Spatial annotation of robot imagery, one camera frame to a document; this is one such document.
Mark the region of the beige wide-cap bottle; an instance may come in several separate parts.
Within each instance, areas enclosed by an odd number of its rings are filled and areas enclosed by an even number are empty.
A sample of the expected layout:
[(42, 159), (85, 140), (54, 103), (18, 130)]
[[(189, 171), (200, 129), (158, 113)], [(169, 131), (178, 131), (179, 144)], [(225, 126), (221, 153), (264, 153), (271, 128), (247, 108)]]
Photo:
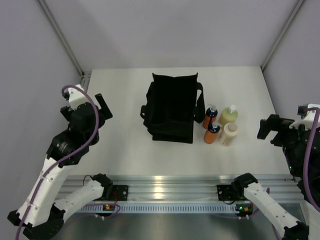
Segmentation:
[(234, 139), (237, 137), (239, 134), (239, 127), (237, 124), (234, 122), (227, 123), (224, 127), (223, 130), (219, 136), (219, 143), (222, 146), (230, 146)]

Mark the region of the yellow liquid bottle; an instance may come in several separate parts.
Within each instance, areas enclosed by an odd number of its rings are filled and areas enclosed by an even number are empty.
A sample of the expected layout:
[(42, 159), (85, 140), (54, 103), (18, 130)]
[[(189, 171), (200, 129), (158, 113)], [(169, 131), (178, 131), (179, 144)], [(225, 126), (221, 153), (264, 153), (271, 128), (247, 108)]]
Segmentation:
[(234, 123), (238, 118), (238, 111), (235, 105), (231, 105), (223, 109), (220, 114), (218, 122), (221, 126), (225, 126), (228, 123)]

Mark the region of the orange pump bottle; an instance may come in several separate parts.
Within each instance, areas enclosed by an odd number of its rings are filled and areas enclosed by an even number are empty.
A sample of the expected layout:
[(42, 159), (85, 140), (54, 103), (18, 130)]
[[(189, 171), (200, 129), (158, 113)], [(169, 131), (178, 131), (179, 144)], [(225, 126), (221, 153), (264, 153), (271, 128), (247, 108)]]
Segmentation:
[(205, 111), (205, 117), (202, 123), (202, 126), (207, 129), (210, 123), (213, 123), (218, 115), (217, 107), (212, 104), (210, 107)]
[(204, 134), (204, 138), (203, 138), (204, 142), (207, 144), (214, 143), (216, 138), (218, 137), (220, 129), (221, 129), (221, 127), (218, 124), (216, 124), (214, 122), (210, 123), (207, 127), (205, 134)]

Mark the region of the black canvas bag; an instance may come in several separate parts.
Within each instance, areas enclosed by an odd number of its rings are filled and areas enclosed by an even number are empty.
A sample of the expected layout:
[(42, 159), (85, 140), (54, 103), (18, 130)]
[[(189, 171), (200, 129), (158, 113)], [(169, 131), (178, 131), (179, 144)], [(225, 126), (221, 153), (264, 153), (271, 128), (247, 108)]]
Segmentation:
[(154, 141), (193, 143), (194, 122), (205, 118), (204, 89), (198, 74), (152, 74), (147, 103), (140, 109), (143, 125)]

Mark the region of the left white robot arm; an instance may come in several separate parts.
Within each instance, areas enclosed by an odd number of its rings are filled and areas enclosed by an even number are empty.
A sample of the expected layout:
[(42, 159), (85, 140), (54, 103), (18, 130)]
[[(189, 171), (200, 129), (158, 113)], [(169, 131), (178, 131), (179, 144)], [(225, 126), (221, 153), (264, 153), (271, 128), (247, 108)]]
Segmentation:
[(7, 216), (29, 240), (50, 240), (86, 205), (95, 207), (107, 201), (104, 210), (118, 213), (117, 201), (126, 201), (128, 196), (128, 186), (115, 185), (99, 173), (78, 190), (56, 199), (71, 171), (89, 152), (90, 146), (98, 143), (99, 128), (113, 116), (101, 94), (95, 95), (99, 106), (74, 88), (69, 88), (64, 97), (69, 106), (60, 112), (68, 121), (68, 127), (52, 139), (40, 175), (26, 201)]

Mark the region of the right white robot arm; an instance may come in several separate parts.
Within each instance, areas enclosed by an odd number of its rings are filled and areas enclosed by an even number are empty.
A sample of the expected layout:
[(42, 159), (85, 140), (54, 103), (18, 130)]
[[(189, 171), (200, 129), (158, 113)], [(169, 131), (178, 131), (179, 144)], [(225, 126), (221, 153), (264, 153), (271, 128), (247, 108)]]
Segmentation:
[(289, 172), (303, 194), (308, 209), (305, 224), (279, 205), (251, 174), (236, 177), (231, 184), (218, 185), (219, 200), (231, 205), (238, 200), (248, 200), (272, 224), (281, 240), (318, 240), (320, 238), (320, 109), (300, 106), (300, 120), (270, 115), (260, 121), (257, 138), (264, 140), (274, 131), (270, 141), (281, 147)]

